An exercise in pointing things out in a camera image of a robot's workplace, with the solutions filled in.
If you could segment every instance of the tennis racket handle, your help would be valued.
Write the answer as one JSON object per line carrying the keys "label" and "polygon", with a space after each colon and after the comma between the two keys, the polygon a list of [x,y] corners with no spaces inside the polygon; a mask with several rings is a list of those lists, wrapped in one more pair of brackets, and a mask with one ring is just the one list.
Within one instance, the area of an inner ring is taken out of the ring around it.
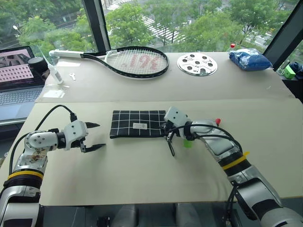
{"label": "tennis racket handle", "polygon": [[65,57],[65,58],[81,58],[81,55],[84,52],[80,51],[60,51],[60,50],[54,50],[50,51],[48,54],[51,57]]}

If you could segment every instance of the tennis racket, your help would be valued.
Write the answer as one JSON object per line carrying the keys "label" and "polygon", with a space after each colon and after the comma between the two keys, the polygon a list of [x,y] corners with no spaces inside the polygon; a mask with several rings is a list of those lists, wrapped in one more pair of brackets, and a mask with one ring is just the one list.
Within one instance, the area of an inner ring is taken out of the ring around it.
{"label": "tennis racket", "polygon": [[168,57],[161,51],[145,46],[127,46],[108,51],[102,60],[99,53],[50,51],[51,56],[87,58],[100,62],[126,77],[147,79],[162,75],[169,67]]}

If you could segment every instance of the table surface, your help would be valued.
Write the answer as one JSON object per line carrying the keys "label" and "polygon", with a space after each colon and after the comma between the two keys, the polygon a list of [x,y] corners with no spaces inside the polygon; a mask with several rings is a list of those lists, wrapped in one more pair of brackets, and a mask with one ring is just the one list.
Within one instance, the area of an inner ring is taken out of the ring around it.
{"label": "table surface", "polygon": [[[244,98],[294,97],[273,70],[242,71],[226,52],[206,52],[218,64],[216,73],[196,77],[177,66],[184,53],[167,53],[168,71],[153,79],[131,79],[93,60],[61,58],[57,69],[64,82],[58,86],[49,77],[36,102],[184,101]],[[69,73],[75,73],[72,80]],[[62,90],[63,98],[44,97]]]}
{"label": "table surface", "polygon": [[[38,103],[19,136],[32,131],[55,104]],[[224,171],[200,141],[183,147],[174,138],[172,157],[163,138],[109,138],[113,110],[167,110],[174,105],[192,120],[221,118],[221,127],[237,139],[249,161],[281,197],[302,196],[302,104],[287,99],[240,99],[176,102],[67,103],[89,129],[87,146],[107,145],[90,153],[79,148],[48,153],[41,187],[43,205],[101,205],[226,200],[231,185]],[[54,111],[42,130],[69,123],[64,109]],[[22,152],[21,143],[14,162]],[[8,177],[9,158],[0,169],[0,183]]]}

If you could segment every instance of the yellow band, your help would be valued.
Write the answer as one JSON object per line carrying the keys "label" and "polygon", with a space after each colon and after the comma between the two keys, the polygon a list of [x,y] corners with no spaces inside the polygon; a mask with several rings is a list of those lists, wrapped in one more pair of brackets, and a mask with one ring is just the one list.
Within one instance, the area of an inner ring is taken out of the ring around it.
{"label": "yellow band", "polygon": [[35,175],[35,176],[38,176],[40,177],[41,179],[43,179],[43,175],[41,173],[38,173],[38,172],[35,172],[35,171],[19,171],[19,172],[15,172],[11,175],[9,175],[8,179],[14,177],[14,176],[18,176],[18,175],[24,175],[24,174],[27,174],[27,175]]}
{"label": "yellow band", "polygon": [[222,169],[223,169],[223,170],[229,169],[229,168],[231,168],[231,167],[233,167],[233,166],[239,164],[240,162],[243,162],[243,161],[246,159],[246,156],[247,156],[249,153],[250,153],[249,151],[245,152],[245,153],[243,154],[242,157],[238,158],[237,160],[234,160],[234,161],[231,162],[230,164],[227,164],[227,165],[223,166]]}

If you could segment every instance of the round metal plate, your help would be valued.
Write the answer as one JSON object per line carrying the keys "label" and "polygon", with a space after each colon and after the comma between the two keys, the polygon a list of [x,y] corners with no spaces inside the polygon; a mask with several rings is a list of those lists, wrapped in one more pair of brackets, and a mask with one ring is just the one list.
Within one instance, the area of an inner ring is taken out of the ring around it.
{"label": "round metal plate", "polygon": [[182,71],[202,77],[213,74],[218,68],[214,59],[200,52],[182,55],[179,57],[177,64]]}

